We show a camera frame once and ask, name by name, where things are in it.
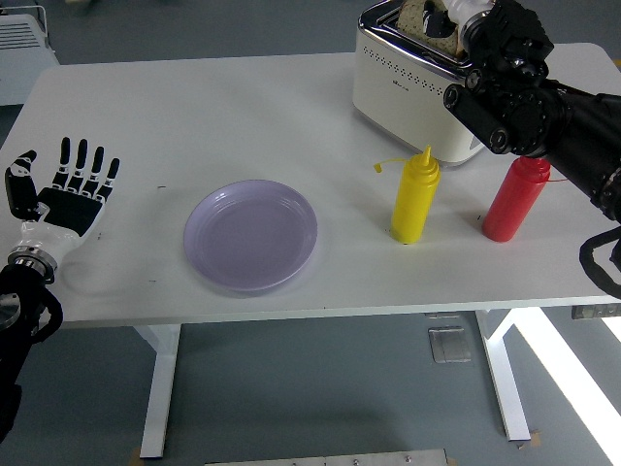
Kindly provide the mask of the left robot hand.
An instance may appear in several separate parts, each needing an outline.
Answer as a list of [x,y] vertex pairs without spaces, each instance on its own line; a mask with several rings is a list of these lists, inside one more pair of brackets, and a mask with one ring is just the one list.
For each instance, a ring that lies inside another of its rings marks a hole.
[[80,247],[104,213],[120,166],[112,159],[107,171],[102,147],[88,154],[82,139],[72,152],[68,137],[60,143],[56,172],[49,186],[40,190],[31,177],[37,152],[19,156],[5,172],[5,187],[11,214],[21,221],[17,246],[38,251],[55,262]]

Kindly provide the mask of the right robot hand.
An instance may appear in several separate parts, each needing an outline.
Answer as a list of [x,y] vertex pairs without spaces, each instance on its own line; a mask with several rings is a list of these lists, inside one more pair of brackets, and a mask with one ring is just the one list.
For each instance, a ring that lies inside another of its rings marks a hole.
[[430,38],[447,38],[455,31],[463,33],[494,6],[493,1],[450,0],[423,2],[423,32]]

